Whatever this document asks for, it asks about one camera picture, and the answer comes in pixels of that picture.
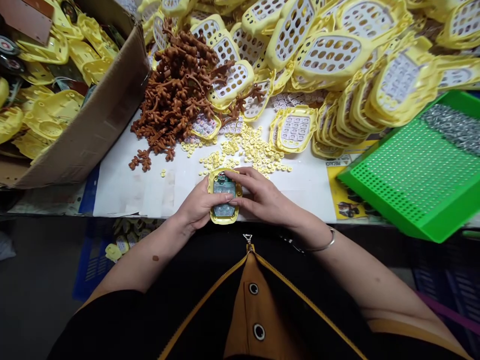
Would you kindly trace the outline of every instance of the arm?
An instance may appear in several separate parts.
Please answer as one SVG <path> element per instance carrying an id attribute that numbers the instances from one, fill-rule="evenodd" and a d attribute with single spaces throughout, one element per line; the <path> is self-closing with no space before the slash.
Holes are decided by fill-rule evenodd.
<path id="1" fill-rule="evenodd" d="M 234 198 L 230 201 L 232 205 L 290 229 L 307 249 L 330 243 L 332 233 L 322 220 L 290 201 L 255 169 L 236 170 L 240 174 L 226 175 L 245 186 L 253 194 L 253 200 Z M 403 281 L 346 236 L 335 231 L 334 244 L 312 254 L 353 297 L 367 321 L 388 319 L 413 325 L 461 348 L 442 321 Z"/>
<path id="2" fill-rule="evenodd" d="M 227 203 L 233 197 L 226 193 L 209 194 L 207 186 L 205 177 L 173 216 L 121 257 L 82 307 L 118 290 L 145 293 L 195 231 L 207 224 L 210 208 Z"/>

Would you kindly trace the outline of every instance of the black top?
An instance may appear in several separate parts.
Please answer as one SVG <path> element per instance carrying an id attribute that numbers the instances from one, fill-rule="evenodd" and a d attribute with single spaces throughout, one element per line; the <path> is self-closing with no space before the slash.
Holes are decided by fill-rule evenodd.
<path id="1" fill-rule="evenodd" d="M 255 223 L 209 224 L 172 259 L 142 294 L 104 295 L 77 312 L 48 359 L 157 359 L 182 321 L 212 285 L 246 255 L 243 234 L 255 251 L 279 270 L 348 337 L 367 359 L 463 359 L 409 336 L 373 333 L 350 295 L 308 253 L 285 239 L 284 229 Z M 260 269 L 282 313 L 312 359 L 358 359 L 330 325 L 285 282 Z M 243 268 L 234 271 L 207 299 L 181 333 L 168 359 L 222 359 Z M 236 359 L 253 359 L 235 356 Z"/>

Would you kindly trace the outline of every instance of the floor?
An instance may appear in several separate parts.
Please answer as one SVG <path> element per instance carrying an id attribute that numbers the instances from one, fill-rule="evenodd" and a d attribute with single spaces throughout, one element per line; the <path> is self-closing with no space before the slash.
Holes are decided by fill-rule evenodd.
<path id="1" fill-rule="evenodd" d="M 0 261 L 0 359 L 45 359 L 80 307 L 72 299 L 72 289 L 85 227 L 86 219 L 66 216 L 0 222 L 17 253 Z M 396 230 L 366 226 L 341 230 L 414 286 L 404 238 Z"/>

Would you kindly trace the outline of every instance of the woman's right hand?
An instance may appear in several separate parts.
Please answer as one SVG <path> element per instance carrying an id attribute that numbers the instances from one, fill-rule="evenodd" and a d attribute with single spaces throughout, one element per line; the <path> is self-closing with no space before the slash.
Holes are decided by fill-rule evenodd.
<path id="1" fill-rule="evenodd" d="M 253 167 L 239 167 L 233 171 L 225 171 L 225 175 L 240 183 L 253 194 L 253 200 L 236 197 L 230 205 L 246 209 L 260 220 L 286 228 L 297 227 L 311 213 L 296 205 L 283 195 L 277 187 Z"/>

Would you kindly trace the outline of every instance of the zipper pull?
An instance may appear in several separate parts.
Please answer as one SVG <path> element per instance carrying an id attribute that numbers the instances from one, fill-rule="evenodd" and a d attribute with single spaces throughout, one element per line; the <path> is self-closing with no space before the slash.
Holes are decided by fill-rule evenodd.
<path id="1" fill-rule="evenodd" d="M 251 253 L 254 251 L 254 248 L 252 247 L 252 235 L 251 234 L 243 234 L 243 237 L 246 239 L 246 242 L 248 243 L 248 252 Z"/>

